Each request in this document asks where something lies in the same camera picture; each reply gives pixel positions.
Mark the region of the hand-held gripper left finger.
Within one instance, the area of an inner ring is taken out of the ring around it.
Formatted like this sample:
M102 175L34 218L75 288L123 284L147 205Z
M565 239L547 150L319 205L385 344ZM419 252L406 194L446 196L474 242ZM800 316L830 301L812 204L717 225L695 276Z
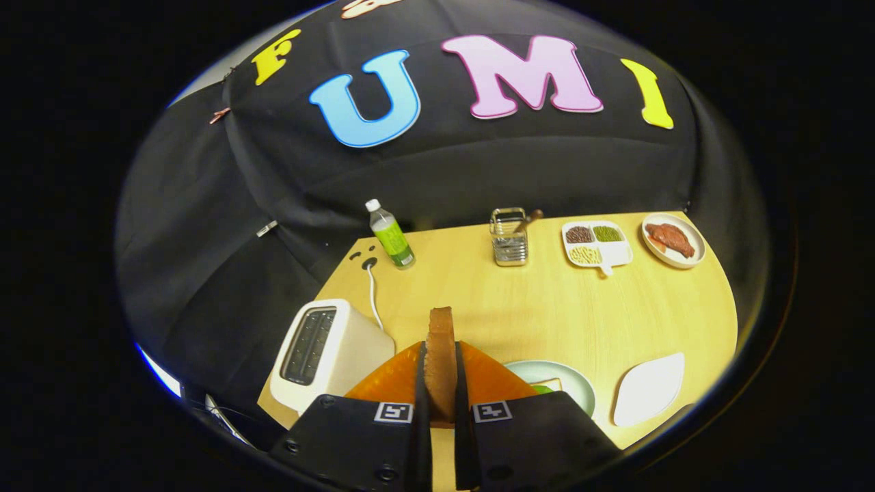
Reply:
M426 348L415 347L415 402L317 396L276 440L271 460L306 491L431 491Z

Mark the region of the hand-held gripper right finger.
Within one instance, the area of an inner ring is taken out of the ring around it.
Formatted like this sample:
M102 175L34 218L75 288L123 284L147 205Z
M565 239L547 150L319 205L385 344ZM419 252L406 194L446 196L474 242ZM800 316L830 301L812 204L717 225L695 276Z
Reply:
M586 489L623 455L568 393L539 393L466 342L456 350L457 489Z

